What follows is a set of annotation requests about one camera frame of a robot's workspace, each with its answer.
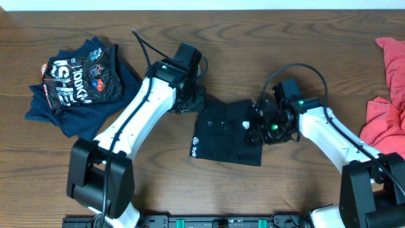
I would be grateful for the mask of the plain black t-shirt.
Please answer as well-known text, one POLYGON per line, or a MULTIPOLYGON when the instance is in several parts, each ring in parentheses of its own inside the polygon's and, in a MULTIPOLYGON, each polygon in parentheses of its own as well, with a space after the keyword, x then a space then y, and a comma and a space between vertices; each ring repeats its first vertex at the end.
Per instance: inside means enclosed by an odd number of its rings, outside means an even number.
POLYGON ((253 115, 254 103, 251 100, 206 102, 195 122, 189 156, 259 167, 262 147, 247 142, 247 130, 253 115))

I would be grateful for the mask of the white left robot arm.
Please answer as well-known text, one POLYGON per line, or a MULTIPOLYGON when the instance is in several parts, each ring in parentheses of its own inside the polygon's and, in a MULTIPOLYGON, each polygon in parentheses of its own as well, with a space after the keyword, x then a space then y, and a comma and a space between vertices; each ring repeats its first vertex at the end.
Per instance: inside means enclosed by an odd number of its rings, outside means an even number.
POLYGON ((96 215, 89 227, 135 227, 133 160, 157 121, 167 112, 197 112, 205 89, 199 61, 155 62, 120 116, 93 140, 78 139, 70 153, 67 195, 96 215))

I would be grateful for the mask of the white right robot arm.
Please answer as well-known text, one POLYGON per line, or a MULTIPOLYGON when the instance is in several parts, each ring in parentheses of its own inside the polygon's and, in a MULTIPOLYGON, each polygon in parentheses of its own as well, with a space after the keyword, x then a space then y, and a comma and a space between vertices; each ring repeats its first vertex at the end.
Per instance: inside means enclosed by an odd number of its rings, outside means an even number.
POLYGON ((305 137, 340 172, 339 204, 310 211, 301 227, 404 227, 404 158, 367 145, 319 99, 266 100, 242 126, 257 147, 305 137))

